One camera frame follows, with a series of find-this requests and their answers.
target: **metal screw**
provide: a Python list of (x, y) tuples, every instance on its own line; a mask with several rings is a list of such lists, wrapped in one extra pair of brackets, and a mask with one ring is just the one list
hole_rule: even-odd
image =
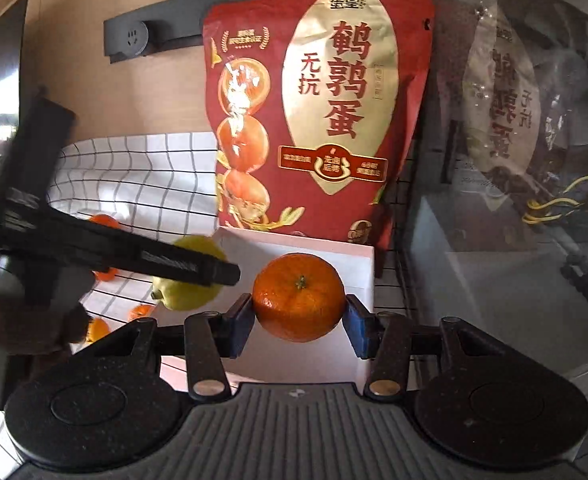
[(205, 379), (194, 384), (194, 393), (202, 397), (214, 397), (224, 392), (225, 385), (215, 379)]
[(401, 385), (396, 381), (381, 379), (370, 384), (369, 390), (376, 396), (391, 397), (401, 391)]

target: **orange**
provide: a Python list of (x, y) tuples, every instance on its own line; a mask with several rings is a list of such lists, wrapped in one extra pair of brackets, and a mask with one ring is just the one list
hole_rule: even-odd
[(257, 220), (269, 209), (269, 193), (261, 182), (248, 173), (230, 170), (225, 174), (225, 195), (240, 216)]
[(226, 118), (218, 125), (216, 137), (233, 170), (251, 173), (265, 164), (269, 139), (263, 125), (253, 117)]
[[(90, 222), (94, 222), (100, 225), (106, 225), (107, 227), (113, 227), (114, 229), (120, 229), (120, 224), (118, 220), (112, 218), (109, 215), (94, 215), (90, 218)], [(98, 272), (94, 270), (93, 273), (96, 276), (96, 279), (100, 282), (110, 282), (116, 277), (116, 273), (118, 269), (109, 269), (107, 272)]]
[(106, 321), (100, 317), (94, 317), (87, 327), (87, 343), (94, 343), (98, 339), (104, 338), (109, 332), (111, 330), (109, 330), (109, 325)]
[(345, 311), (345, 288), (334, 269), (312, 254), (272, 260), (254, 281), (256, 318), (270, 334), (308, 342), (331, 332)]
[(138, 319), (139, 317), (147, 317), (154, 311), (154, 305), (149, 304), (140, 304), (133, 307), (132, 310), (129, 311), (129, 315), (127, 316), (128, 321), (133, 321)]
[(263, 63), (250, 57), (232, 59), (218, 80), (218, 101), (226, 114), (254, 115), (267, 99), (270, 87)]

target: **white grid cloth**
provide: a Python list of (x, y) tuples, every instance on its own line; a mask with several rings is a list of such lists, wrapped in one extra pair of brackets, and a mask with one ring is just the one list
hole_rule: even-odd
[[(412, 161), (386, 193), (404, 221)], [(173, 242), (186, 234), (212, 234), (216, 218), (216, 137), (211, 132), (159, 134), (82, 140), (62, 150), (50, 204), (79, 218), (109, 214), (130, 232)], [(395, 275), (395, 254), (386, 254), (383, 276), (376, 280), (375, 306), (405, 313)], [(110, 329), (124, 325), (129, 310), (151, 299), (151, 277), (119, 271), (110, 282), (96, 282), (82, 300)], [(174, 384), (184, 365), (163, 360), (161, 376)], [(0, 414), (0, 479), (18, 465)]]

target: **cardboard tray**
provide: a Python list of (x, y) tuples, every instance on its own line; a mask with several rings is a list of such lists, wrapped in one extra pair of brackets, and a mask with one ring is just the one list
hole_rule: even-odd
[[(207, 310), (226, 312), (237, 298), (251, 292), (254, 279), (268, 262), (288, 253), (321, 257), (338, 271), (346, 294), (355, 294), (373, 312), (374, 250), (372, 247), (290, 235), (221, 227), (213, 235), (230, 262), (241, 268), (241, 279), (218, 297), (189, 312), (159, 304), (153, 316), (160, 326), (181, 324), (187, 316)], [(343, 323), (309, 343), (292, 343), (270, 335), (256, 321), (243, 354), (223, 359), (225, 370), (258, 381), (278, 383), (354, 382), (362, 389), (369, 371), (367, 361), (354, 355)]]

